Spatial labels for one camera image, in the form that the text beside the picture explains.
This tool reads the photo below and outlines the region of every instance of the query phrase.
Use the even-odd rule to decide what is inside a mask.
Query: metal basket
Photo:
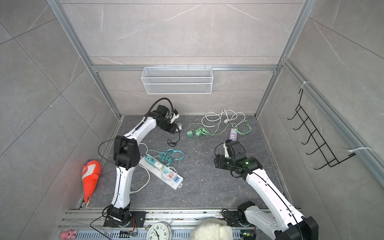
[[[141,80],[148,94],[211,93],[210,67],[146,67]]]

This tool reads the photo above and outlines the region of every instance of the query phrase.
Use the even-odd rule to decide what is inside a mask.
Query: clock
[[[168,224],[164,222],[155,223],[150,227],[147,234],[147,240],[170,240],[172,231]]]

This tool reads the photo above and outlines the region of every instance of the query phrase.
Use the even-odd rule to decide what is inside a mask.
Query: black wire hook rack
[[[344,162],[345,160],[347,160],[347,159],[349,159],[349,158],[355,156],[356,154],[355,154],[355,153],[352,153],[352,154],[348,155],[348,157],[347,157],[346,159],[343,159],[343,160],[341,160],[341,161],[337,159],[337,157],[334,155],[334,153],[332,152],[331,148],[329,147],[329,145],[327,144],[327,142],[325,141],[325,139],[323,138],[323,136],[321,135],[321,133],[319,132],[319,130],[317,129],[317,127],[313,124],[313,122],[312,122],[312,120],[310,119],[310,117],[307,115],[307,113],[305,112],[305,110],[303,109],[303,107],[300,105],[300,103],[301,103],[301,97],[303,96],[303,89],[300,89],[299,94],[301,94],[301,95],[300,95],[299,104],[297,105],[297,107],[296,107],[296,109],[295,109],[296,113],[294,114],[294,116],[293,116],[292,118],[287,118],[287,119],[288,119],[288,120],[292,120],[296,115],[300,117],[300,119],[301,119],[301,121],[302,121],[303,123],[300,125],[299,128],[297,128],[297,129],[293,128],[293,129],[296,131],[296,130],[299,130],[302,126],[305,126],[305,127],[307,128],[308,132],[310,133],[307,142],[306,142],[306,143],[303,143],[303,142],[302,142],[302,144],[303,144],[303,145],[308,144],[309,140],[310,140],[311,137],[312,137],[312,139],[314,140],[314,142],[315,142],[316,145],[317,145],[317,148],[316,148],[313,152],[311,152],[311,153],[305,153],[305,154],[307,154],[307,155],[312,155],[312,154],[314,154],[317,150],[319,150],[319,151],[321,152],[321,154],[323,155],[325,161],[327,162],[327,163],[324,164],[323,166],[321,166],[321,167],[319,167],[319,168],[315,168],[315,167],[314,167],[313,169],[315,169],[315,170],[319,170],[319,169],[322,169],[323,167],[325,167],[325,166],[327,166],[327,165],[328,165],[329,167],[334,167],[334,166],[336,166],[336,165],[338,165],[338,164]],[[302,118],[302,116],[299,114],[299,111],[300,111],[300,110],[303,110],[303,112],[304,112],[304,114],[305,114],[305,117]],[[313,125],[313,127],[314,127],[315,130],[310,131],[310,128],[309,128],[309,127],[307,126],[307,124],[306,124],[306,122],[308,122],[308,121],[311,122],[311,124]],[[318,135],[320,135],[322,141],[324,142],[324,143],[321,144],[321,145],[318,144],[318,141],[316,141],[315,137],[313,136],[313,134],[316,133],[316,132],[318,133]],[[325,147],[327,147],[327,148],[329,149],[330,153],[331,153],[332,156],[333,156],[333,159],[332,159],[332,160],[328,161],[328,159],[326,158],[326,156],[325,156],[325,154],[324,154],[324,151],[321,149],[323,146],[325,146]]]

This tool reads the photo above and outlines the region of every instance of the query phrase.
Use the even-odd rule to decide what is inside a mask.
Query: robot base
[[[130,212],[131,218],[135,219],[135,224],[136,227],[143,227],[144,226],[144,221],[145,221],[145,216],[147,212]],[[103,227],[120,227],[121,222],[113,219],[110,216],[107,216],[104,221]],[[133,227],[133,221],[130,221],[127,226],[125,227]]]

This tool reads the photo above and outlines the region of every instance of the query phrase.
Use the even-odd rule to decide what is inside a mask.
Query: marble floor
[[[229,131],[218,136],[202,136],[187,138],[186,131],[191,122],[200,122],[202,116],[180,116],[177,120],[183,126],[180,137],[174,149],[185,153],[185,158],[171,165],[184,178],[183,186],[177,190],[167,186],[151,173],[147,186],[140,192],[130,195],[131,208],[236,208],[238,205],[253,201],[260,208],[266,205],[242,178],[233,178],[229,171],[216,169],[214,165],[214,148],[228,139]],[[119,135],[129,132],[142,116],[125,116],[119,130]],[[279,188],[280,182],[272,166],[262,133],[254,116],[247,116],[252,132],[238,135],[238,140],[244,146],[247,156],[254,156],[263,165],[272,182]],[[143,140],[149,149],[165,151],[169,149],[167,140],[177,140],[177,134],[167,133],[160,128],[153,129]],[[141,154],[145,146],[140,145]],[[148,180],[147,172],[137,167],[135,169],[131,190],[139,189]],[[94,194],[88,207],[105,207],[111,204],[116,182],[114,163],[106,162],[99,178]]]

